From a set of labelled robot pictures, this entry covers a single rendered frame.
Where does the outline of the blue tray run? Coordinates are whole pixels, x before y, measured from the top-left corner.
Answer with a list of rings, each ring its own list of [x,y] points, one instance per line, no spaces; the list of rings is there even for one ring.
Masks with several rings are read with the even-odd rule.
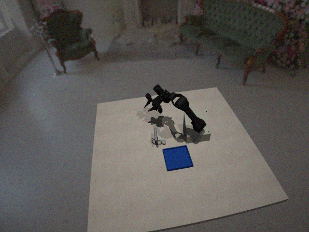
[[[163,149],[167,171],[193,167],[187,145]]]

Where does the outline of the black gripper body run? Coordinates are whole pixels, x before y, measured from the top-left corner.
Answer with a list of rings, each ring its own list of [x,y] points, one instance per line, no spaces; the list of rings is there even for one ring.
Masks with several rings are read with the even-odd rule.
[[[145,97],[147,98],[147,100],[149,102],[153,102],[153,100],[154,100],[154,99],[151,98],[152,96],[149,93],[147,93]],[[158,101],[162,103],[162,100],[160,99],[159,95],[155,99],[158,99]],[[160,109],[156,108],[156,110],[158,110],[159,113],[163,112],[162,108],[160,108]]]

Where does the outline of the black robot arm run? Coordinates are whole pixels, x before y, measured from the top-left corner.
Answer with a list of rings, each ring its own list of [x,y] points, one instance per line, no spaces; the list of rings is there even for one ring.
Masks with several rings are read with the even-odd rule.
[[[207,125],[205,123],[205,121],[203,119],[200,119],[199,117],[197,117],[193,111],[191,110],[191,108],[189,107],[189,101],[188,99],[182,95],[182,94],[176,94],[174,92],[170,93],[168,92],[166,89],[163,90],[162,87],[160,85],[156,85],[153,90],[159,95],[160,99],[164,102],[164,103],[169,103],[170,101],[172,102],[172,104],[177,107],[178,109],[181,109],[182,111],[184,111],[192,120],[191,124],[193,125],[193,129],[194,131],[197,131],[198,133],[200,133],[205,126]],[[174,104],[174,99],[176,97],[179,97],[179,99],[175,102]],[[154,99],[152,106],[154,108],[160,109],[161,108],[161,102],[158,101],[158,99]]]

